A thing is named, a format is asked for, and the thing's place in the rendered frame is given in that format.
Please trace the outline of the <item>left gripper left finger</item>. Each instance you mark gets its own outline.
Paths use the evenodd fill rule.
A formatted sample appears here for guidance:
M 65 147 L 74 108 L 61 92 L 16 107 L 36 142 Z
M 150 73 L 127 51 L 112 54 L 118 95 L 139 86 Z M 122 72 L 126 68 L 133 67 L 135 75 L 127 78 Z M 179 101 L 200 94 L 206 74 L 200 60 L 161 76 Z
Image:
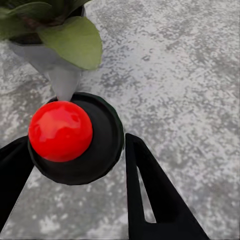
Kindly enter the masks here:
M 35 166 L 28 138 L 21 137 L 0 148 L 0 233 Z

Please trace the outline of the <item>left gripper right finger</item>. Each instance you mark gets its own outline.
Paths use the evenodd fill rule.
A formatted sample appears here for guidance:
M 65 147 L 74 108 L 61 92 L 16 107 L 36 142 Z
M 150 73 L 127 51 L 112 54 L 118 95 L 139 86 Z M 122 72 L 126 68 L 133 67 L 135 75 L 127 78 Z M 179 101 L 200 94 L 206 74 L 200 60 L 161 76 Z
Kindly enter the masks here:
M 129 240 L 210 240 L 144 141 L 124 135 Z M 145 220 L 138 168 L 156 223 Z

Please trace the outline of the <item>insectifuge atomizer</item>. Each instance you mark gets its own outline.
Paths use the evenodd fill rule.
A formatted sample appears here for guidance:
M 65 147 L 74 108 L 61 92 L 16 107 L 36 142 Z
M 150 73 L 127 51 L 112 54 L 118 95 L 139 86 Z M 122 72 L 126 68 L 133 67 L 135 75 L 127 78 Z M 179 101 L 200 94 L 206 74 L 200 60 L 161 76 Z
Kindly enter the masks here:
M 116 109 L 87 92 L 74 92 L 80 70 L 58 65 L 47 70 L 56 97 L 32 117 L 28 151 L 38 170 L 56 183 L 88 185 L 106 176 L 121 158 L 123 124 Z

